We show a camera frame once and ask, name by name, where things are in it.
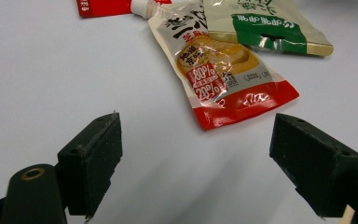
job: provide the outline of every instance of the green and white packaging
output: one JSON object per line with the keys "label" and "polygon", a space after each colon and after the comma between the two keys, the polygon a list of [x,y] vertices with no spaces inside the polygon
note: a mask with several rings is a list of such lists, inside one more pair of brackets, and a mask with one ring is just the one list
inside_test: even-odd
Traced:
{"label": "green and white packaging", "polygon": [[204,0],[203,5],[213,39],[319,56],[333,53],[294,0]]}

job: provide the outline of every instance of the percentage label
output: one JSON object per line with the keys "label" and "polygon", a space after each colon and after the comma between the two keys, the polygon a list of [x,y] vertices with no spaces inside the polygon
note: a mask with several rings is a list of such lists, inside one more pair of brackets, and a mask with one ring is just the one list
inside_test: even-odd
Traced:
{"label": "percentage label", "polygon": [[213,69],[213,65],[206,63],[187,73],[191,86],[201,101],[214,98],[226,88],[223,80]]}

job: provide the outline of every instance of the black 3d printed part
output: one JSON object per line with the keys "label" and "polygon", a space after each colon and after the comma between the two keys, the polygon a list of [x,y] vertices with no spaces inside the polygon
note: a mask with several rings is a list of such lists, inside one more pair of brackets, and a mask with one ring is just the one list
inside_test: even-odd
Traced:
{"label": "black 3d printed part", "polygon": [[58,153],[57,168],[71,215],[94,216],[121,156],[118,113],[95,119]]}
{"label": "black 3d printed part", "polygon": [[347,184],[358,176],[356,151],[303,119],[277,114],[269,155],[318,216],[342,217]]}
{"label": "black 3d printed part", "polygon": [[54,166],[30,166],[10,178],[0,223],[66,223]]}

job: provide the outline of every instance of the white surface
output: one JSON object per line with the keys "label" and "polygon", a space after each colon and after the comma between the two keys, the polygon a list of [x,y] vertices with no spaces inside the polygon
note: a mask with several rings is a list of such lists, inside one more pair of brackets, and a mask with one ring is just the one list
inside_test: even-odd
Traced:
{"label": "white surface", "polygon": [[333,55],[260,52],[300,97],[205,132],[141,17],[81,20],[75,0],[0,0],[0,198],[17,171],[56,164],[78,132],[116,110],[124,156],[91,223],[337,223],[314,215],[269,142],[280,112],[358,151],[358,0],[296,2]]}

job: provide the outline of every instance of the food pouch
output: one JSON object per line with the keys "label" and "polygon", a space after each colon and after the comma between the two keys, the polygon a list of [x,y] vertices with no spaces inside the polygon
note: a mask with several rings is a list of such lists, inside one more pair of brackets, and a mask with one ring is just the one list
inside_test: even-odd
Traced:
{"label": "food pouch", "polygon": [[298,11],[294,0],[204,0],[213,39],[328,56],[333,46]]}
{"label": "food pouch", "polygon": [[209,37],[202,3],[162,5],[148,21],[205,130],[260,115],[297,98],[244,45]]}

